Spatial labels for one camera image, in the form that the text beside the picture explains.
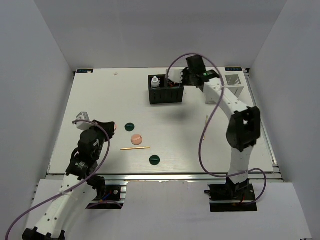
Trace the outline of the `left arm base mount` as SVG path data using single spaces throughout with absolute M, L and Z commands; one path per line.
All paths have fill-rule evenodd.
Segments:
M 127 184 L 125 181 L 105 182 L 104 189 L 87 206 L 90 210 L 121 210 L 127 193 Z

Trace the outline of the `white small bottle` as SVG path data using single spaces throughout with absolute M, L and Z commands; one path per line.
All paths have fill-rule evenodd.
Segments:
M 160 87 L 160 79 L 157 76 L 154 76 L 151 79 L 150 85 L 152 88 L 159 88 Z

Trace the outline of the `gold brush vertical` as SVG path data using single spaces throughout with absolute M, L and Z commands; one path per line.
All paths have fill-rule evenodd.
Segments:
M 207 126 L 208 120 L 209 120 L 209 116 L 207 115 L 205 119 L 204 130 L 203 130 L 203 138 L 202 138 L 203 141 L 205 140 L 205 137 L 206 137 L 206 126 Z

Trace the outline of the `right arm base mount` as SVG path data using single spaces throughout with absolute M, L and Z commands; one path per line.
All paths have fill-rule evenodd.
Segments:
M 251 203 L 256 199 L 252 184 L 240 192 L 232 195 L 225 184 L 211 184 L 204 193 L 209 197 L 209 206 L 212 213 L 257 212 L 257 204 Z

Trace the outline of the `gold brush horizontal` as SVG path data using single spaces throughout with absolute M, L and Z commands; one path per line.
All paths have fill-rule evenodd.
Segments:
M 126 148 L 121 148 L 120 151 L 147 150 L 150 148 L 151 148 L 150 146 L 126 147 Z

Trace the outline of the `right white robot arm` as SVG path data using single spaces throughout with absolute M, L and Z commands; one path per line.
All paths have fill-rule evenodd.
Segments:
M 182 75 L 184 86 L 199 88 L 207 102 L 215 102 L 229 120 L 226 139 L 231 147 L 231 161 L 226 176 L 226 195 L 236 200 L 249 185 L 249 163 L 254 146 L 261 136 L 261 114 L 258 107 L 250 107 L 225 86 L 220 71 L 207 70 L 203 57 L 192 53 L 186 59 L 187 69 Z

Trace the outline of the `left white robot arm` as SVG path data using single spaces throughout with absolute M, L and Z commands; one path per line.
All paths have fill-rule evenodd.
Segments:
M 24 240 L 64 240 L 76 218 L 93 200 L 105 196 L 103 177 L 96 174 L 103 146 L 115 134 L 116 125 L 111 122 L 75 120 L 82 130 L 77 147 L 73 150 L 70 163 L 60 185 L 58 197 L 51 200 L 49 207 L 33 228 L 22 234 Z

